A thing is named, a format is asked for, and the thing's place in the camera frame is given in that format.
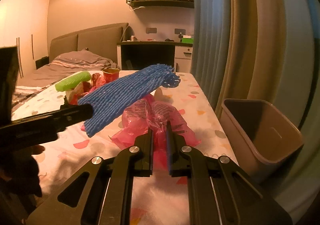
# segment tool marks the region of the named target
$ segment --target beige trash can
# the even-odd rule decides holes
[[[300,131],[264,100],[225,99],[220,124],[239,166],[259,183],[303,145]]]

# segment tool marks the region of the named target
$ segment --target blue foam net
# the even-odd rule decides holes
[[[172,67],[157,64],[118,78],[84,96],[78,105],[91,104],[93,107],[93,117],[84,122],[88,137],[94,136],[119,117],[126,107],[158,87],[177,87],[179,83],[180,78],[172,72]]]

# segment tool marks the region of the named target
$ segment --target gray headboard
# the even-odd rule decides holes
[[[57,37],[51,41],[49,61],[62,53],[89,48],[89,51],[117,63],[117,42],[121,41],[121,36],[128,25],[128,23],[102,25]]]

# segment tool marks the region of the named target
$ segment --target striped blanket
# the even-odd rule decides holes
[[[112,60],[87,50],[63,53],[48,65],[18,80],[12,96],[12,112],[52,84],[78,71],[117,67],[118,65]]]

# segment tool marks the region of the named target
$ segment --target electrical cord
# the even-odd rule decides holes
[[[139,6],[139,7],[135,8],[135,9],[131,10],[131,6],[129,5],[129,9],[130,9],[131,12],[133,12],[134,10],[140,9],[140,8],[146,8],[146,7],[145,6]],[[127,27],[124,29],[123,34],[122,34],[122,36],[120,38],[120,42],[123,41],[122,38],[123,38],[123,36],[125,34],[125,31],[127,30],[128,27],[129,27],[129,25],[127,25]]]

